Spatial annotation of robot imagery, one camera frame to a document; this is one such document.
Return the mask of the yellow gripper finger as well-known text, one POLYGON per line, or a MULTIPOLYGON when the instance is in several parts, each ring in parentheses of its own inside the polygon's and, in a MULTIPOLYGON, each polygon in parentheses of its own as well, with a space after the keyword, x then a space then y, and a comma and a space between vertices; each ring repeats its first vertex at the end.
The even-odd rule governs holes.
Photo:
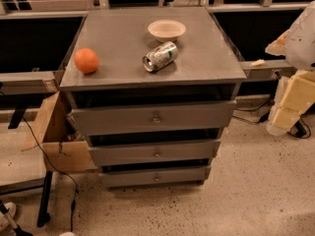
POLYGON ((275 103, 270 110, 267 132, 280 136, 290 131, 315 103, 315 72, 300 70, 279 80, 275 103))

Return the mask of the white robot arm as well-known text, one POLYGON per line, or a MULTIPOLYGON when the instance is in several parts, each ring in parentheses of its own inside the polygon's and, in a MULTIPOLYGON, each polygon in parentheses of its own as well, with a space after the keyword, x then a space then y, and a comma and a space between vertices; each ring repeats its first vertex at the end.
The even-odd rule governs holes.
POLYGON ((291 27, 270 43, 265 52, 285 57, 296 69, 290 78, 279 80, 275 104, 271 108, 267 131, 283 135, 315 103, 315 1, 311 2, 291 27))

